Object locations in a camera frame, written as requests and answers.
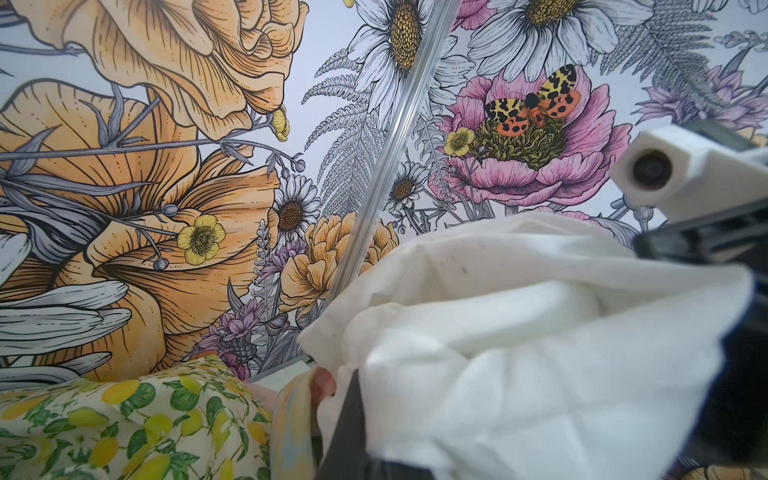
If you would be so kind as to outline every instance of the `pink peony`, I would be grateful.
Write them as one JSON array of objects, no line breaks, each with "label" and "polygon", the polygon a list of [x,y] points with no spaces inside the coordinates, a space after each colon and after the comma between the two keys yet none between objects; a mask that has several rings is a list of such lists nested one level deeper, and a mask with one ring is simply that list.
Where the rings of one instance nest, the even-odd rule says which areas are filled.
[{"label": "pink peony", "polygon": [[465,30],[480,28],[495,13],[494,8],[488,8],[488,0],[464,0],[453,22],[453,30],[458,27]]},{"label": "pink peony", "polygon": [[[476,203],[494,200],[523,207],[545,201],[576,205],[591,198],[607,181],[608,169],[627,149],[632,127],[614,126],[616,112],[607,110],[610,98],[606,84],[591,90],[591,82],[581,67],[577,67],[577,74],[574,89],[581,94],[581,100],[558,132],[564,146],[550,149],[554,157],[539,158],[538,168],[524,158],[488,157],[477,161],[473,156],[449,157],[443,171],[451,188]],[[453,116],[444,116],[440,129],[446,134],[461,127],[477,130],[485,120],[485,104],[500,98],[525,98],[537,92],[545,81],[543,74],[534,82],[527,82],[523,74],[512,82],[504,81],[500,74],[493,81],[475,77],[459,92],[456,103],[449,107]],[[518,138],[524,142],[529,135],[531,131]],[[538,146],[526,148],[535,150]],[[429,184],[439,195],[435,179]]]}]

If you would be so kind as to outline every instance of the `fern leaf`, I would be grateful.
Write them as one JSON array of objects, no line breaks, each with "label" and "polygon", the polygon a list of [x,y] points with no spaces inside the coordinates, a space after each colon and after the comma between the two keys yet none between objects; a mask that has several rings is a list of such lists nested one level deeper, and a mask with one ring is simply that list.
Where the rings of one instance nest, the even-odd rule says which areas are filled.
[{"label": "fern leaf", "polygon": [[332,70],[339,70],[340,68],[346,68],[347,70],[360,73],[362,71],[362,64],[349,60],[346,57],[346,54],[346,48],[342,48],[335,54],[331,55],[331,58],[326,60],[326,63],[324,63],[323,66],[318,69],[317,73],[315,73],[315,77],[319,77],[320,75],[326,74]]},{"label": "fern leaf", "polygon": [[310,88],[304,94],[304,99],[302,99],[301,103],[304,104],[307,100],[316,95],[325,95],[327,97],[340,97],[344,100],[355,101],[367,105],[370,93],[355,91],[356,82],[357,75],[354,74],[328,78]]},{"label": "fern leaf", "polygon": [[349,128],[354,124],[365,120],[367,110],[368,107],[363,104],[349,104],[334,111],[315,128],[310,137],[306,140],[304,150],[309,148],[320,135],[326,132],[338,130],[340,128]]},{"label": "fern leaf", "polygon": [[707,57],[694,51],[713,47],[709,36],[700,34],[712,30],[701,22],[714,19],[692,12],[689,2],[656,0],[650,20],[616,28],[619,45],[603,55],[600,72],[634,68],[641,80],[653,75],[654,86],[679,91],[698,106],[718,108],[723,102],[707,84]]}]

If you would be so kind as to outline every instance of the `white fabric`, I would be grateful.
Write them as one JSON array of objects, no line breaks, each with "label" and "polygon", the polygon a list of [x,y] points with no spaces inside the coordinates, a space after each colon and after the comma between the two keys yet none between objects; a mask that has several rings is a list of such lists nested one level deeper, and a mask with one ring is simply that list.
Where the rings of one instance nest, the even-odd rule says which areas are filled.
[{"label": "white fabric", "polygon": [[656,479],[752,288],[741,266],[638,260],[550,214],[420,236],[299,337],[338,385],[323,444],[358,369],[376,457],[440,478]]}]

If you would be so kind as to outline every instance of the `wall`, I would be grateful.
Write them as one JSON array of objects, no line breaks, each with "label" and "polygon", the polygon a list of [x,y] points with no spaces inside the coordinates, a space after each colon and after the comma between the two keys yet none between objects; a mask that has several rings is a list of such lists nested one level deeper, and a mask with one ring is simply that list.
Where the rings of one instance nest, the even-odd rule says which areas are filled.
[{"label": "wall", "polygon": [[0,2],[0,387],[298,355],[432,9],[382,5]]}]

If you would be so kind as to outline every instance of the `yellow flower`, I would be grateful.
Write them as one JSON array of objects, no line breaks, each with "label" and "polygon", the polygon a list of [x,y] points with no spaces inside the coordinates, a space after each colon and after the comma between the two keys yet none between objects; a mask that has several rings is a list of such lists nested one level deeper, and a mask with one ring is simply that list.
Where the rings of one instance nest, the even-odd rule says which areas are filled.
[{"label": "yellow flower", "polygon": [[310,8],[297,0],[58,0],[54,9],[12,0],[36,38],[82,45],[107,79],[151,87],[177,124],[218,140],[250,129],[246,106],[283,103]]},{"label": "yellow flower", "polygon": [[475,132],[466,127],[452,131],[445,139],[445,154],[451,157],[463,157],[475,141]]},{"label": "yellow flower", "polygon": [[272,128],[275,130],[275,136],[277,137],[277,140],[288,140],[290,125],[288,124],[285,105],[280,105],[280,108],[272,113]]},{"label": "yellow flower", "polygon": [[[99,8],[96,0],[90,3]],[[0,131],[0,151],[14,151],[50,127],[56,128],[45,139],[46,148],[98,147],[98,119],[83,102],[93,105],[103,118],[109,118],[114,109],[113,98],[66,84],[38,81],[23,87],[0,113],[0,123],[11,125],[9,128],[13,130],[13,133]],[[125,100],[121,128],[136,120],[145,107],[139,101]],[[131,136],[146,138],[148,143],[162,143],[194,140],[197,133],[196,128],[175,124],[161,103],[138,124]],[[253,154],[251,147],[238,151],[245,157]],[[8,162],[2,163],[0,166],[7,169]],[[29,297],[52,286],[120,280],[128,285],[128,292],[117,306],[131,311],[131,319],[122,329],[86,346],[39,356],[36,364],[55,365],[88,353],[111,352],[107,363],[86,376],[112,382],[135,379],[186,358],[200,341],[202,332],[207,332],[208,326],[230,309],[228,282],[231,281],[235,293],[242,296],[255,277],[253,265],[259,257],[260,246],[253,241],[253,225],[264,220],[272,239],[270,250],[277,243],[278,219],[271,207],[280,176],[275,171],[267,175],[266,167],[241,172],[242,167],[242,162],[221,151],[201,159],[195,147],[86,156],[76,160],[37,160],[30,174],[101,187],[148,182],[141,189],[101,197],[75,192],[57,194],[103,214],[130,219],[134,224],[169,234],[149,233],[164,259],[161,264],[164,269],[160,270],[156,268],[157,252],[151,242],[135,227],[118,222],[111,222],[100,233],[95,233],[95,238],[62,265],[25,260],[3,284],[0,292],[3,300]],[[200,217],[200,222],[215,218],[214,233],[218,223],[226,237],[217,244],[215,257],[193,265],[187,262],[187,255],[199,260],[200,254],[191,256],[195,250],[187,253],[189,249],[181,249],[177,235],[184,228],[195,226],[195,220]],[[0,228],[28,233],[24,222],[7,214],[0,214]],[[208,254],[215,248],[211,246]]]},{"label": "yellow flower", "polygon": [[[330,219],[322,217],[317,224],[306,229],[307,253],[289,258],[280,276],[283,288],[280,294],[281,312],[302,308],[297,315],[301,318],[310,312],[318,299],[328,297],[336,268],[355,224],[355,216],[355,212],[350,212],[344,220],[338,215],[332,215]],[[398,244],[392,225],[384,227],[380,220],[366,255],[367,265],[363,264],[361,272],[367,271]]]},{"label": "yellow flower", "polygon": [[213,215],[200,215],[194,225],[184,227],[176,238],[190,265],[202,265],[219,253],[219,244],[226,236],[224,227]]}]

